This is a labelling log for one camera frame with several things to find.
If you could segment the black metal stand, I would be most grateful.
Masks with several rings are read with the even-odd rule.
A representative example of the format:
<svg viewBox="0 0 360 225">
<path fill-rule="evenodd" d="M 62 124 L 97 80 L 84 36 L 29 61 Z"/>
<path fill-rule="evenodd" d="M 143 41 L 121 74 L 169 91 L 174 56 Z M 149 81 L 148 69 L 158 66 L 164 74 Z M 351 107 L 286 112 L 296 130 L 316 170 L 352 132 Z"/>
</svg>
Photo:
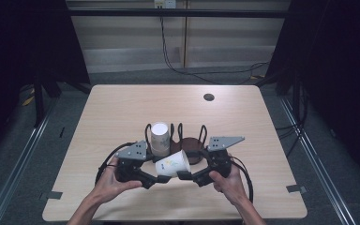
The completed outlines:
<svg viewBox="0 0 360 225">
<path fill-rule="evenodd" d="M 62 89 L 59 83 L 66 83 L 71 87 L 89 94 L 91 92 L 91 82 L 87 72 L 62 73 L 55 70 L 37 71 L 33 78 L 34 98 L 36 106 L 36 122 L 38 127 L 45 118 L 43 92 L 50 98 L 59 98 Z"/>
<path fill-rule="evenodd" d="M 300 73 L 296 70 L 292 81 L 292 116 L 297 125 L 302 123 L 301 117 L 301 80 Z"/>
</svg>

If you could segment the person's left hand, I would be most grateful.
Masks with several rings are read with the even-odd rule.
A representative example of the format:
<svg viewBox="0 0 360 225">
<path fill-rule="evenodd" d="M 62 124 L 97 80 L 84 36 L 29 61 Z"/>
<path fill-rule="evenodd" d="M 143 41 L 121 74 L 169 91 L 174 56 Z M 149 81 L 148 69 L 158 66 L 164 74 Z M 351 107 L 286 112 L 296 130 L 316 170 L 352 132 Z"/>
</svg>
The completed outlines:
<svg viewBox="0 0 360 225">
<path fill-rule="evenodd" d="M 103 170 L 97 184 L 92 189 L 90 196 L 93 205 L 108 203 L 124 191 L 142 186 L 141 181 L 119 182 L 116 178 L 116 169 L 119 159 L 113 157 Z"/>
</svg>

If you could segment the metal floor rail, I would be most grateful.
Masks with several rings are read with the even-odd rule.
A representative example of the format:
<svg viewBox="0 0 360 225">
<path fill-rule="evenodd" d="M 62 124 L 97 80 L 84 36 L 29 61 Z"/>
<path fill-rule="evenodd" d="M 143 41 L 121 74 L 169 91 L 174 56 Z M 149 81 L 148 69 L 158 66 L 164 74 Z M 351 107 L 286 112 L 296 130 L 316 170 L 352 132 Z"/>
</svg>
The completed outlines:
<svg viewBox="0 0 360 225">
<path fill-rule="evenodd" d="M 33 128 L 30 138 L 28 139 L 22 153 L 20 154 L 14 168 L 12 169 L 7 181 L 0 190 L 0 221 L 5 214 L 8 204 L 13 196 L 14 191 L 20 183 L 25 168 L 30 161 L 31 156 L 36 149 L 39 140 L 49 123 L 51 114 L 57 104 L 58 99 L 54 98 L 46 112 L 42 113 L 42 119 L 36 127 Z"/>
<path fill-rule="evenodd" d="M 357 225 L 353 215 L 345 203 L 344 199 L 342 198 L 341 194 L 339 193 L 337 187 L 333 183 L 332 178 L 330 177 L 329 173 L 327 172 L 326 168 L 324 167 L 319 154 L 317 153 L 314 145 L 312 144 L 309 136 L 307 133 L 301 128 L 300 125 L 297 124 L 296 118 L 293 115 L 293 107 L 291 102 L 282 97 L 280 99 L 280 103 L 295 130 L 295 133 L 298 137 L 298 141 L 301 143 L 307 158 L 314 169 L 315 173 L 320 180 L 323 190 L 326 193 L 326 196 L 329 199 L 329 202 L 332 204 L 337 217 L 339 218 L 342 225 Z"/>
</svg>

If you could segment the black curtain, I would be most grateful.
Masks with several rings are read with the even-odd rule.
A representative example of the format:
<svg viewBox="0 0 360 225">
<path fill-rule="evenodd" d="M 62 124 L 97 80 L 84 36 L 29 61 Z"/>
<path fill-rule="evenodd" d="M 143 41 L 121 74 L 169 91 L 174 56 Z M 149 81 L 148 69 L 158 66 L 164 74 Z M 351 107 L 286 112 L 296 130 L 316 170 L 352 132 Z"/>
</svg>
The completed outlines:
<svg viewBox="0 0 360 225">
<path fill-rule="evenodd" d="M 20 89 L 39 79 L 89 83 L 66 0 L 0 0 L 0 138 Z"/>
<path fill-rule="evenodd" d="M 267 76 L 299 80 L 360 165 L 360 0 L 291 0 Z"/>
</svg>

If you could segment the black horizontal bar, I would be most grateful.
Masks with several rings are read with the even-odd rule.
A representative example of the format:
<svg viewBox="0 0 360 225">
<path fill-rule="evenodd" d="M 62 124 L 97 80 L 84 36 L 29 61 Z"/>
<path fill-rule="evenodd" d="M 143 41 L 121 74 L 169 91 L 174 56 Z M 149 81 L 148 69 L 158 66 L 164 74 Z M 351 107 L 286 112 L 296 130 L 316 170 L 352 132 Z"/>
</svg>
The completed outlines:
<svg viewBox="0 0 360 225">
<path fill-rule="evenodd" d="M 70 8 L 71 16 L 129 16 L 129 17 L 223 17 L 223 18 L 286 18 L 288 11 L 275 10 L 214 10 L 214 9 L 156 9 L 156 8 Z"/>
</svg>

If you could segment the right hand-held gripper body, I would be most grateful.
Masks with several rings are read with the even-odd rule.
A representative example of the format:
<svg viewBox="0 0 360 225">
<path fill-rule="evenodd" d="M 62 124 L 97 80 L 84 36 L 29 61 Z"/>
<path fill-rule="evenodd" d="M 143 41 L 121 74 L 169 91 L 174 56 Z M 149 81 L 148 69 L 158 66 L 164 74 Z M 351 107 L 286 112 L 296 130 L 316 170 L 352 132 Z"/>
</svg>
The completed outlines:
<svg viewBox="0 0 360 225">
<path fill-rule="evenodd" d="M 209 144 L 204 149 L 205 158 L 208 162 L 208 168 L 211 171 L 218 172 L 223 177 L 227 177 L 232 169 L 228 149 L 242 142 L 244 139 L 245 138 L 243 136 L 211 137 Z"/>
</svg>

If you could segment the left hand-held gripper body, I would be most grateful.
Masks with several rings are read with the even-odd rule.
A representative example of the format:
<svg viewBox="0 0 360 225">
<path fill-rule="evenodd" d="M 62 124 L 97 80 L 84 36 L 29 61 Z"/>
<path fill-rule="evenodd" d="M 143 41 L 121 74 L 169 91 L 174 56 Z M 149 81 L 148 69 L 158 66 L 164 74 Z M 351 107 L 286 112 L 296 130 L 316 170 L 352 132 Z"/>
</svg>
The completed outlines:
<svg viewBox="0 0 360 225">
<path fill-rule="evenodd" d="M 118 147 L 114 154 L 118 158 L 116 178 L 120 182 L 140 181 L 146 183 L 141 166 L 146 161 L 146 142 L 127 142 Z"/>
</svg>

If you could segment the grey tape strip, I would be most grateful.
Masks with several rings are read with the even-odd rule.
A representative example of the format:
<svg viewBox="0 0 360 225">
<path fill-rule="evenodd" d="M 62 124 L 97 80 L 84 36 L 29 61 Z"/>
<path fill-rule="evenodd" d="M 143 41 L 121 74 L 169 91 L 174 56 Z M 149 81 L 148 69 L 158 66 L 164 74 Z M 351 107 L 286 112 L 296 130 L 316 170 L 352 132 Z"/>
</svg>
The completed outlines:
<svg viewBox="0 0 360 225">
<path fill-rule="evenodd" d="M 301 194 L 303 194 L 307 192 L 307 189 L 304 186 L 299 185 L 286 186 L 286 189 L 289 193 L 300 192 Z"/>
<path fill-rule="evenodd" d="M 41 200 L 49 200 L 49 199 L 55 199 L 60 200 L 63 193 L 59 191 L 50 191 L 50 192 L 43 192 L 39 195 L 39 198 Z"/>
</svg>

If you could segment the person's right hand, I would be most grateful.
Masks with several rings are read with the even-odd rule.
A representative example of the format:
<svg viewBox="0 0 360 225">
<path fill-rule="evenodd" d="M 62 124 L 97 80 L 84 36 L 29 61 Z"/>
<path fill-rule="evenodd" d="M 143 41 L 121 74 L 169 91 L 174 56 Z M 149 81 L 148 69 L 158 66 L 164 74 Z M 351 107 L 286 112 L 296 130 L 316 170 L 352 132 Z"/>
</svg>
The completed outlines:
<svg viewBox="0 0 360 225">
<path fill-rule="evenodd" d="M 240 171 L 235 166 L 232 166 L 231 172 L 227 177 L 223 177 L 216 171 L 210 172 L 209 176 L 213 180 L 214 189 L 217 192 L 223 193 L 227 200 L 235 207 L 240 206 L 248 199 Z"/>
</svg>

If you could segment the yellow floor tape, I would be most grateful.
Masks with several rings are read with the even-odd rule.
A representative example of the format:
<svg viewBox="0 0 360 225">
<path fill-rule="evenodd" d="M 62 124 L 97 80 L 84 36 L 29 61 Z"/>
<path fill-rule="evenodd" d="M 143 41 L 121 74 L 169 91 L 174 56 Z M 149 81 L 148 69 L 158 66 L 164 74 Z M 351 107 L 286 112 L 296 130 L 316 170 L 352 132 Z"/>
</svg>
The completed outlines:
<svg viewBox="0 0 360 225">
<path fill-rule="evenodd" d="M 35 98 L 35 89 L 32 89 L 30 91 L 30 93 L 27 95 L 27 97 L 25 98 L 25 100 L 23 101 L 22 105 L 23 106 L 29 105 L 33 101 L 34 98 Z"/>
</svg>

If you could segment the printed white paper cup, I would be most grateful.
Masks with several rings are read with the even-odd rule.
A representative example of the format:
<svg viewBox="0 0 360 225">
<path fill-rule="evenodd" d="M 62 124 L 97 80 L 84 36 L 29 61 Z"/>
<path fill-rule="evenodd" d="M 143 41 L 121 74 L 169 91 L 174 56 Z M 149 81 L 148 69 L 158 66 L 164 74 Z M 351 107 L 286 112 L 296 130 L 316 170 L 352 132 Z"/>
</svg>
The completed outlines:
<svg viewBox="0 0 360 225">
<path fill-rule="evenodd" d="M 186 153 L 181 150 L 155 163 L 158 175 L 175 177 L 178 172 L 189 172 L 190 164 Z"/>
</svg>

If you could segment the dark wooden double cup holder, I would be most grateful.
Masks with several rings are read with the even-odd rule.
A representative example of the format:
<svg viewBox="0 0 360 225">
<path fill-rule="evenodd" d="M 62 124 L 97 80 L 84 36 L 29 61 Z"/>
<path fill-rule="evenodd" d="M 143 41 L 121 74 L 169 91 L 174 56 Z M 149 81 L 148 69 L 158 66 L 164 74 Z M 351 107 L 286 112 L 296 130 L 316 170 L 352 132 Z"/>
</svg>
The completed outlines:
<svg viewBox="0 0 360 225">
<path fill-rule="evenodd" d="M 151 127 L 153 125 L 147 124 L 144 129 L 144 138 L 145 138 L 145 141 L 147 144 L 147 152 L 148 153 L 152 153 Z M 207 128 L 205 125 L 201 126 L 201 130 L 200 130 L 199 136 L 197 138 L 185 137 L 183 135 L 183 124 L 182 123 L 180 123 L 177 127 L 175 127 L 174 124 L 170 124 L 168 127 L 169 127 L 169 134 L 170 134 L 170 154 L 169 154 L 169 156 L 174 153 L 177 153 L 181 150 L 183 150 L 186 153 L 186 151 L 202 151 L 204 149 L 205 141 L 207 138 Z M 165 158 L 165 157 L 159 157 L 159 156 L 156 156 L 156 157 L 157 157 L 157 161 Z M 198 157 L 188 157 L 188 161 L 189 161 L 190 165 L 198 164 L 201 160 L 202 160 L 202 158 L 198 158 Z"/>
</svg>

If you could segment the white power outlet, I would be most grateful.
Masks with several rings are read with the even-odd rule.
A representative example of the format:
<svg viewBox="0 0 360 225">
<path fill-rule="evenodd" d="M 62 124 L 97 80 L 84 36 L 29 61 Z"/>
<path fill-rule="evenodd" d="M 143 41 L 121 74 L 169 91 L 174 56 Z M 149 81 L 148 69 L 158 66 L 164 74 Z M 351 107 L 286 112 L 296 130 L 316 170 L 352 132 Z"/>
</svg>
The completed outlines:
<svg viewBox="0 0 360 225">
<path fill-rule="evenodd" d="M 154 8 L 176 8 L 176 0 L 154 0 Z"/>
</svg>

